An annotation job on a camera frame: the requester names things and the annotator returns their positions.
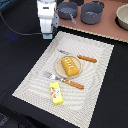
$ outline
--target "butter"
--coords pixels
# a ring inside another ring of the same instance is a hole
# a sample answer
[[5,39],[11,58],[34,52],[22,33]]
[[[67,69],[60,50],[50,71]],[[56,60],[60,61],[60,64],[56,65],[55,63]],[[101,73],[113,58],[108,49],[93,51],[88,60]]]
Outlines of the butter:
[[54,105],[63,103],[60,87],[58,82],[50,83]]
[[79,70],[76,67],[71,57],[65,58],[61,60],[61,64],[67,74],[68,77],[79,74]]

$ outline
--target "gray placemat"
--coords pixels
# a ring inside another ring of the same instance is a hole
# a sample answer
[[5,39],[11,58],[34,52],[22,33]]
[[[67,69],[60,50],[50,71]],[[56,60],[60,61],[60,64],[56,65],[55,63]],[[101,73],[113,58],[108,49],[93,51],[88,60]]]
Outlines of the gray placemat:
[[[15,90],[13,96],[78,127],[88,128],[113,47],[110,44],[60,31]],[[54,64],[63,56],[57,49],[95,58],[97,63],[81,60],[83,71],[73,81],[84,85],[84,90],[59,82],[64,103],[54,106],[50,83],[55,80],[45,78],[43,71],[56,74]]]

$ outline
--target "butter knife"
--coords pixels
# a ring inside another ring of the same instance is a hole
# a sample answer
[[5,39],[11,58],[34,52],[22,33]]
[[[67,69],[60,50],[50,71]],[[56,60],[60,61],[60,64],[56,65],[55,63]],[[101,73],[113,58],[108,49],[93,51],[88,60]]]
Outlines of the butter knife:
[[[57,50],[59,52],[63,53],[63,54],[66,54],[66,55],[75,55],[75,54],[72,54],[72,53],[69,53],[69,52],[60,50],[60,49],[57,49]],[[90,61],[90,62],[93,62],[93,63],[96,63],[97,62],[96,59],[89,58],[89,57],[86,57],[86,56],[82,56],[82,55],[75,55],[75,56],[77,56],[79,59],[82,59],[82,60]]]

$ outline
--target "wooden knife handle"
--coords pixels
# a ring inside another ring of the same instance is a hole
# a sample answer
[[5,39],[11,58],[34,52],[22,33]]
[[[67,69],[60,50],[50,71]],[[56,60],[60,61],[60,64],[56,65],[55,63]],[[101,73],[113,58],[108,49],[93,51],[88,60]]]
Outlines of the wooden knife handle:
[[66,83],[66,84],[69,84],[69,85],[71,85],[71,86],[74,86],[74,87],[76,87],[76,88],[79,88],[79,89],[84,89],[84,86],[83,86],[83,85],[78,84],[78,83],[75,83],[75,82],[72,82],[72,81],[67,80],[67,79],[63,79],[62,82],[63,82],[63,83]]
[[79,59],[86,60],[86,61],[90,61],[90,62],[93,62],[93,63],[96,63],[96,62],[97,62],[96,59],[89,58],[89,57],[86,57],[86,56],[77,55],[77,57],[78,57]]

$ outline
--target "butter stick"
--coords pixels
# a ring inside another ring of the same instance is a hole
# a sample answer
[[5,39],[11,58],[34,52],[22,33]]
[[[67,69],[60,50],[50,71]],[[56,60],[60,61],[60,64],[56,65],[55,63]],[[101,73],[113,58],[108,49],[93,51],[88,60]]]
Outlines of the butter stick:
[[50,83],[52,98],[54,105],[63,103],[60,87],[58,82]]

